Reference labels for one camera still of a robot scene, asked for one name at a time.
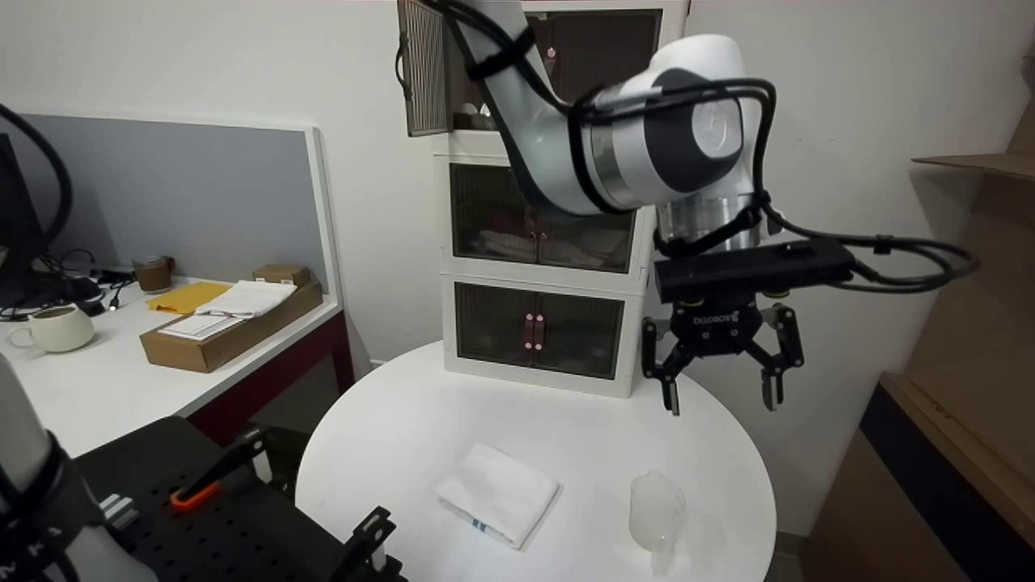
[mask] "office cubicle wall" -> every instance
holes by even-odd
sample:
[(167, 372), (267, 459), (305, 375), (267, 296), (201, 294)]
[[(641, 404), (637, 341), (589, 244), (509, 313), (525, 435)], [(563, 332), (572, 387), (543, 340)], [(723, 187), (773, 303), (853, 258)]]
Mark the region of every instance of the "office cubicle wall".
[[(317, 130), (165, 118), (29, 116), (62, 150), (74, 211), (58, 253), (100, 265), (174, 254), (201, 278), (241, 278), (302, 261), (336, 292)], [(17, 137), (43, 218), (55, 211), (47, 164)]]

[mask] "desk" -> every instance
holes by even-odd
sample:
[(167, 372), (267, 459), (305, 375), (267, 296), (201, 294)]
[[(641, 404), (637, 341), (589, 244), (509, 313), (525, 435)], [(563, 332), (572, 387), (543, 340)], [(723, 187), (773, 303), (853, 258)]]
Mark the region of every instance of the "desk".
[(206, 414), (206, 404), (225, 398), (276, 355), (339, 318), (336, 300), (322, 300), (244, 355), (201, 375), (153, 365), (138, 332), (171, 317), (150, 309), (138, 286), (126, 286), (124, 303), (124, 309), (94, 317), (97, 340), (69, 355), (12, 348), (11, 332), (18, 332), (18, 322), (0, 322), (0, 351), (27, 385), (37, 419), (71, 456), (84, 456), (163, 415)]
[[(759, 582), (773, 560), (773, 484), (745, 427), (678, 378), (682, 415), (657, 387), (597, 398), (444, 369), (444, 345), (366, 375), (320, 419), (297, 470), (297, 506), (346, 539), (385, 503), (388, 551), (415, 582), (637, 582), (650, 560), (626, 533), (630, 478), (682, 480), (690, 524), (670, 578)], [(432, 487), (471, 444), (560, 480), (543, 524), (517, 551), (446, 509)]]

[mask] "shelf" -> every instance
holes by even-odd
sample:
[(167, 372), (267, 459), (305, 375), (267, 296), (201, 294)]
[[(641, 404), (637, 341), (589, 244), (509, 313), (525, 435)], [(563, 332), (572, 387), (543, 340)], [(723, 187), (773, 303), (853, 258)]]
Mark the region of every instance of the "shelf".
[(938, 158), (916, 158), (916, 160), (1035, 179), (1035, 155), (938, 155)]

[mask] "white round table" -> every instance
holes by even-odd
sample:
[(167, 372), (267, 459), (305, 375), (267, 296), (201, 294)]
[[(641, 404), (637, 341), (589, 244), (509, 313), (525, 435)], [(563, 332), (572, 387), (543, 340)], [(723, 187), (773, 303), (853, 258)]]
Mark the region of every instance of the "white round table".
[[(444, 369), (444, 341), (385, 363), (320, 419), (297, 470), (297, 506), (334, 535), (378, 503), (398, 531), (385, 548), (412, 582), (637, 582), (650, 555), (626, 533), (635, 474), (666, 470), (685, 490), (685, 531), (666, 578), (759, 582), (775, 503), (745, 427), (692, 378), (682, 415), (657, 387), (575, 394)], [(560, 480), (525, 548), (474, 531), (435, 496), (486, 444)]]

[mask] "white wall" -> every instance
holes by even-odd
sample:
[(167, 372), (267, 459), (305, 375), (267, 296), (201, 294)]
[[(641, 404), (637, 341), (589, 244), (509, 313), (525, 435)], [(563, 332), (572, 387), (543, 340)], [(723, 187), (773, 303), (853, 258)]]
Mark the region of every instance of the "white wall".
[[(1035, 9), (1026, 0), (698, 0), (781, 108), (773, 191), (816, 226), (927, 229), (958, 179), (913, 155), (1002, 144)], [(435, 340), (432, 158), (405, 141), (395, 0), (2, 0), (0, 99), (126, 113), (288, 116), (322, 130), (334, 224), (362, 348)], [(798, 294), (807, 369), (780, 414), (746, 363), (698, 365), (757, 435), (781, 531), (806, 533), (878, 369), (908, 351), (923, 300)]]

